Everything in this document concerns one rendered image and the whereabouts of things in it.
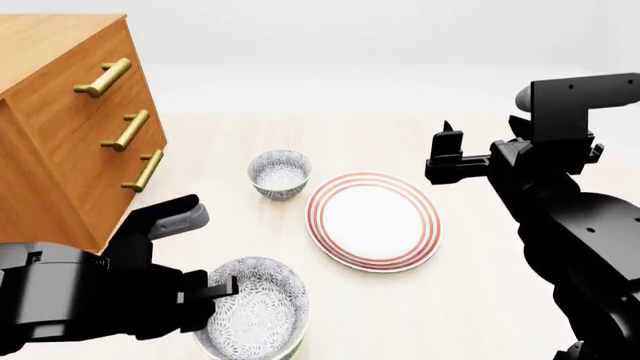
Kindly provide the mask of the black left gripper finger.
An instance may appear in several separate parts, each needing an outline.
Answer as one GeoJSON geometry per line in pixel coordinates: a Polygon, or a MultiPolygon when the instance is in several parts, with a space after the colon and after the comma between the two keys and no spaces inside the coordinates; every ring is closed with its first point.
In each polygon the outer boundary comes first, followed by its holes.
{"type": "Polygon", "coordinates": [[[215,300],[239,294],[238,278],[235,275],[228,276],[222,284],[206,288],[206,298],[215,300]]]}

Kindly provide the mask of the large grey patterned bowl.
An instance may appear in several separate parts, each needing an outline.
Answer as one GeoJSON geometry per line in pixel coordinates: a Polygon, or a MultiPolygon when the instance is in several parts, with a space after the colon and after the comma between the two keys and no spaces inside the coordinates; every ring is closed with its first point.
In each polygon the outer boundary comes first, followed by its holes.
{"type": "Polygon", "coordinates": [[[239,293],[215,301],[216,312],[194,337],[210,360],[292,360],[309,325],[310,299],[289,266],[266,257],[231,260],[209,284],[237,278],[239,293]]]}

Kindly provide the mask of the small grey patterned bowl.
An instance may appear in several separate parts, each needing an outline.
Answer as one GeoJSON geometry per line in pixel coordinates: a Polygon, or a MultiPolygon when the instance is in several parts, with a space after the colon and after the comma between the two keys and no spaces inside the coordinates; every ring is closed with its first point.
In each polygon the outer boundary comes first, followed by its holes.
{"type": "Polygon", "coordinates": [[[300,152],[278,149],[257,155],[247,167],[256,191],[270,200],[289,200],[307,185],[312,173],[309,158],[300,152]]]}

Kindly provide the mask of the white plate with red rings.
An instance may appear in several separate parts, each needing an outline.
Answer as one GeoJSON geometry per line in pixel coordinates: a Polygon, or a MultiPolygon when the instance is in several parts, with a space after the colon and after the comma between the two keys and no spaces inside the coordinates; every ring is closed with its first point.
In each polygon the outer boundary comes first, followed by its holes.
{"type": "Polygon", "coordinates": [[[385,173],[336,176],[310,194],[304,210],[310,239],[352,269],[403,272],[439,250],[442,224],[415,185],[385,173]]]}

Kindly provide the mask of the wooden three-drawer cabinet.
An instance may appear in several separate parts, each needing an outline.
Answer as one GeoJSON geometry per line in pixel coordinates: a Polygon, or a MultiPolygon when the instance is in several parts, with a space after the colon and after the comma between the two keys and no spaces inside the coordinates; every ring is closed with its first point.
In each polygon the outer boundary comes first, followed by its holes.
{"type": "Polygon", "coordinates": [[[0,14],[0,243],[105,248],[136,196],[121,188],[167,140],[123,14],[0,14]],[[100,98],[73,91],[127,58],[100,98]],[[100,146],[149,119],[124,152],[100,146]]]}

